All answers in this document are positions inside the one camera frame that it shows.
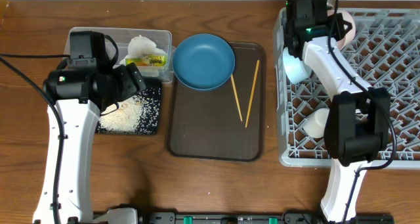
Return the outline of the white pink bowl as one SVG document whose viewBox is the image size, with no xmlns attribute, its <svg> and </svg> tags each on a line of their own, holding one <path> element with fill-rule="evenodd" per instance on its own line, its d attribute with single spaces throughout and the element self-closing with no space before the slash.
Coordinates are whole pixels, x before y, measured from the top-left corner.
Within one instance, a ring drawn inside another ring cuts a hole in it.
<svg viewBox="0 0 420 224">
<path fill-rule="evenodd" d="M 334 27 L 331 38 L 336 40 L 336 45 L 341 50 L 354 39 L 356 25 L 349 12 L 338 10 L 337 14 L 339 15 L 336 21 L 337 26 Z"/>
</svg>

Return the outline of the white napkin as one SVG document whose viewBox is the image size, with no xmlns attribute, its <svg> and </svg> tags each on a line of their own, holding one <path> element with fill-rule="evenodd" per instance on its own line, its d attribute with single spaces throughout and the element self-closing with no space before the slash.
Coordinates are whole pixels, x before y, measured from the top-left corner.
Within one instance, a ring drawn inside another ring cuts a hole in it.
<svg viewBox="0 0 420 224">
<path fill-rule="evenodd" d="M 125 63 L 126 58 L 135 58 L 144 55 L 165 55 L 167 53 L 157 48 L 157 45 L 147 37 L 139 35 L 138 37 L 132 38 L 128 45 L 128 54 L 120 61 L 120 64 L 127 65 Z"/>
</svg>

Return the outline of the light blue bowl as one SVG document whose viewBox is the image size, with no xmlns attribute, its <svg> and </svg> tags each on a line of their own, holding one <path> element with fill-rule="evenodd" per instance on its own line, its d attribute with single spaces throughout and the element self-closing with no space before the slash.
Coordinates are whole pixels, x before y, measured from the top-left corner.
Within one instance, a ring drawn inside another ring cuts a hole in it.
<svg viewBox="0 0 420 224">
<path fill-rule="evenodd" d="M 282 53 L 283 68 L 286 76 L 292 84 L 298 84 L 310 77 L 312 69 L 302 62 L 299 58 L 289 54 L 287 47 Z"/>
</svg>

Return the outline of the white cream cup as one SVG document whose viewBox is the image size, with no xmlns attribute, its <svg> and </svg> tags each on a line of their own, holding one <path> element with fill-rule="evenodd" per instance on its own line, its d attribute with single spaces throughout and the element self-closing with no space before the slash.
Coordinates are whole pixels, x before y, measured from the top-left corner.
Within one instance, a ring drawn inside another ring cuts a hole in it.
<svg viewBox="0 0 420 224">
<path fill-rule="evenodd" d="M 311 115 L 306 118 L 307 122 L 303 125 L 304 132 L 312 138 L 322 138 L 324 136 L 328 115 L 328 108 L 320 108 L 311 113 Z"/>
</svg>

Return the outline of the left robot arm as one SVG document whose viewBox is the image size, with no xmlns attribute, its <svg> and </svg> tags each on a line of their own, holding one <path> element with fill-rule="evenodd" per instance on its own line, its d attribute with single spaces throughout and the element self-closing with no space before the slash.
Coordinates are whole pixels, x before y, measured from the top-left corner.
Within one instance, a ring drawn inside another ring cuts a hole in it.
<svg viewBox="0 0 420 224">
<path fill-rule="evenodd" d="M 49 104 L 49 147 L 33 222 L 138 223 L 138 212 L 117 206 L 95 217 L 90 197 L 93 138 L 101 113 L 145 90 L 135 64 L 118 65 L 100 32 L 72 32 L 70 54 L 43 83 Z"/>
</svg>

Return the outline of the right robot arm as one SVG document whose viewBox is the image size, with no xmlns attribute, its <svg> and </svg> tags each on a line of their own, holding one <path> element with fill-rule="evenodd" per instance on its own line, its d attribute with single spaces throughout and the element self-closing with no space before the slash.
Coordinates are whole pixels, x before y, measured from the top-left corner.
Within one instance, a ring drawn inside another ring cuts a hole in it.
<svg viewBox="0 0 420 224">
<path fill-rule="evenodd" d="M 286 0 L 282 64 L 297 84 L 316 74 L 331 104 L 310 115 L 323 125 L 332 165 L 316 222 L 357 223 L 356 199 L 372 162 L 396 137 L 390 94 L 374 88 L 352 68 L 341 49 L 354 38 L 354 20 L 339 0 Z"/>
</svg>

